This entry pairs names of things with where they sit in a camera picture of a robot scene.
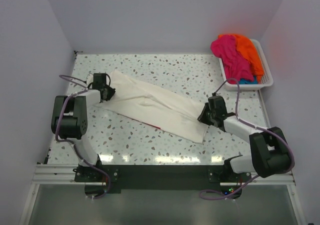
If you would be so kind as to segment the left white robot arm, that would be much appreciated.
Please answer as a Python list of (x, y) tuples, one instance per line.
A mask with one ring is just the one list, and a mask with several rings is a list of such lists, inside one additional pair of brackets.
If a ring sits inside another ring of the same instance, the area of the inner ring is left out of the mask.
[(78, 158), (77, 173), (86, 174), (92, 181), (99, 181), (105, 174), (99, 155), (93, 149), (86, 133), (88, 129), (88, 109), (109, 101), (116, 93), (111, 87), (111, 77), (107, 73), (94, 73), (92, 81), (68, 75), (60, 78), (69, 81), (82, 90), (70, 95), (58, 95), (54, 99), (51, 131), (58, 143), (68, 143)]

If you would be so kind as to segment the white t shirt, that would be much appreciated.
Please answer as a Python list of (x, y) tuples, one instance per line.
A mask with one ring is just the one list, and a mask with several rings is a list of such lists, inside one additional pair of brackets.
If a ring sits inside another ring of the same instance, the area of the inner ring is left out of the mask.
[(204, 104), (118, 70), (110, 74), (115, 94), (98, 107), (201, 144), (208, 126), (198, 121)]

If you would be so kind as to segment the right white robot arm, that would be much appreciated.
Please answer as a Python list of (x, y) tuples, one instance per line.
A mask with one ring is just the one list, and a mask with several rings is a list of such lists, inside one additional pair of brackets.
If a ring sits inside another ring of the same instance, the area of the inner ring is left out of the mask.
[(259, 127), (228, 112), (222, 96), (213, 93), (204, 104), (199, 122), (237, 136), (250, 146), (250, 155), (237, 155), (224, 161), (219, 178), (230, 182), (241, 174), (256, 173), (261, 178), (292, 170), (294, 156), (279, 127)]

